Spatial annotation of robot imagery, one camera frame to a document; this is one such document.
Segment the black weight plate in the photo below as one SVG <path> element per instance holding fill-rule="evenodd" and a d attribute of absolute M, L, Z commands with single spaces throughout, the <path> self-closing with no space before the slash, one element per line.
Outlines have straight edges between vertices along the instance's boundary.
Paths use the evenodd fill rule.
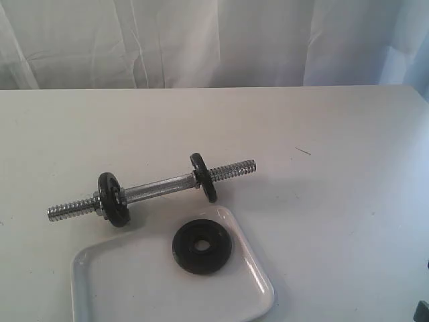
<path fill-rule="evenodd" d="M 190 161 L 194 167 L 197 183 L 202 186 L 208 201 L 215 203 L 217 201 L 217 192 L 202 156 L 199 153 L 193 153 L 190 156 Z"/>
<path fill-rule="evenodd" d="M 115 227 L 123 227 L 129 222 L 129 211 L 123 204 L 121 186 L 111 172 L 104 172 L 98 179 L 101 207 L 107 219 Z"/>
<path fill-rule="evenodd" d="M 177 264 L 197 275 L 219 271 L 229 260 L 232 248 L 229 232 L 209 219 L 185 223 L 172 240 L 172 254 Z"/>

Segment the white rectangular tray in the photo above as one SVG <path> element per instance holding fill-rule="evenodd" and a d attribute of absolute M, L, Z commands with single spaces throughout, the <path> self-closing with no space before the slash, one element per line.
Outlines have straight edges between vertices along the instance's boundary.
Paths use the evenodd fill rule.
<path fill-rule="evenodd" d="M 174 235 L 194 219 L 231 236 L 231 256 L 213 274 L 192 274 L 174 259 Z M 235 216 L 219 205 L 153 215 L 142 229 L 81 250 L 71 286 L 75 321 L 253 321 L 275 299 Z"/>

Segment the white backdrop curtain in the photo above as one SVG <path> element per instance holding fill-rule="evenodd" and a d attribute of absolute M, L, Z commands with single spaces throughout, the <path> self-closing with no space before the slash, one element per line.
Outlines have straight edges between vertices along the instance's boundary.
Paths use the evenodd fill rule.
<path fill-rule="evenodd" d="M 2 1 L 2 89 L 410 85 L 427 1 Z"/>

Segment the chrome threaded dumbbell bar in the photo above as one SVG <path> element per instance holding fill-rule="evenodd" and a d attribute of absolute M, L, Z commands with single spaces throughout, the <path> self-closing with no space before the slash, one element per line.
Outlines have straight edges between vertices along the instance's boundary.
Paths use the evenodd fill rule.
<path fill-rule="evenodd" d="M 244 160 L 216 168 L 208 168 L 208 170 L 214 184 L 222 180 L 228 180 L 254 173 L 257 170 L 257 164 L 254 160 Z M 140 186 L 134 186 L 128 189 L 121 187 L 121 196 L 123 197 L 123 204 L 128 208 L 130 204 L 140 201 L 189 189 L 199 188 L 202 188 L 202 186 L 197 183 L 193 170 L 188 174 L 151 182 Z M 98 216 L 103 217 L 109 221 L 101 207 L 98 183 L 97 190 L 94 192 L 92 197 L 52 206 L 47 210 L 47 217 L 49 221 L 56 222 L 85 215 L 87 213 L 96 213 Z"/>

